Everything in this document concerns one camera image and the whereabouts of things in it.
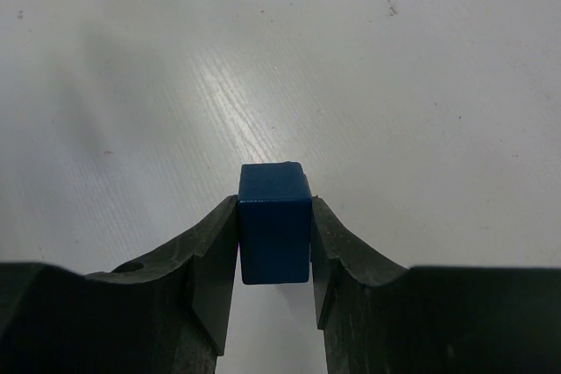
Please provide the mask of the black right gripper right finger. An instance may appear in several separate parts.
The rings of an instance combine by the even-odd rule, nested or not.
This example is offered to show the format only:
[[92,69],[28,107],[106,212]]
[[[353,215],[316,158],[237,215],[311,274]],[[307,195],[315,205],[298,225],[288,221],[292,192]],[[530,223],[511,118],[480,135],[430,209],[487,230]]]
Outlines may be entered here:
[[557,373],[560,272],[404,268],[312,201],[316,323],[331,373]]

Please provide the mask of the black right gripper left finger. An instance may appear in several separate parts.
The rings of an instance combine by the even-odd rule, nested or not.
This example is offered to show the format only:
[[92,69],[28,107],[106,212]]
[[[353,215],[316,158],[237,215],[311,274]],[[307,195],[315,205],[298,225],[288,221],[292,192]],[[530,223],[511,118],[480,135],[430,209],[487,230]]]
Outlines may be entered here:
[[111,272],[1,266],[4,373],[212,373],[224,354],[237,199]]

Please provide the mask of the blue triangular block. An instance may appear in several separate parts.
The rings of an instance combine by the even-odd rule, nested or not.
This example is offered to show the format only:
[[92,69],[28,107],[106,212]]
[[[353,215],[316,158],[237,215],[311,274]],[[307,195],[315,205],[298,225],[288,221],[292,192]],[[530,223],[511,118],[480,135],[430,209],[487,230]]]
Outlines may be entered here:
[[302,165],[242,165],[237,211],[243,282],[306,283],[312,195]]

